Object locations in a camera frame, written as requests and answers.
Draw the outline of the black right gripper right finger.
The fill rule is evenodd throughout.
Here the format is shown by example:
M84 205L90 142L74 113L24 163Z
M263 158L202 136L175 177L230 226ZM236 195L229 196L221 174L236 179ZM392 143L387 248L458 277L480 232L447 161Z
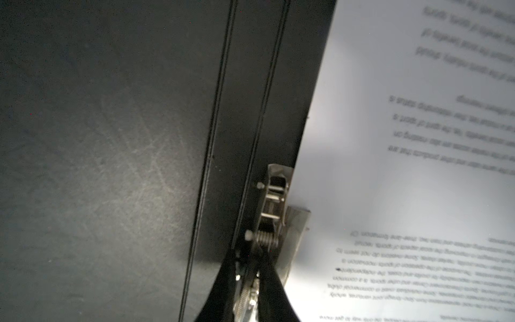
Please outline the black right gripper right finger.
M257 320L260 322L300 322L267 252L262 255L259 274Z

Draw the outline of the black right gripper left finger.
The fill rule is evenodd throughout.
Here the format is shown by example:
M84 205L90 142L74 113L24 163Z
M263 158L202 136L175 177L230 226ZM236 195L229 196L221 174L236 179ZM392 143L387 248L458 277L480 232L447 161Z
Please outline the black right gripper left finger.
M236 252L229 249L211 292L195 322L233 322L236 294Z

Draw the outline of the white printed paper files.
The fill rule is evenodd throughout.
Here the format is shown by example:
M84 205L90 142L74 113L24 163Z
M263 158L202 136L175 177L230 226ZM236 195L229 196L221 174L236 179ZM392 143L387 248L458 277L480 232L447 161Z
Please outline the white printed paper files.
M513 321L514 2L338 1L288 200L301 321Z

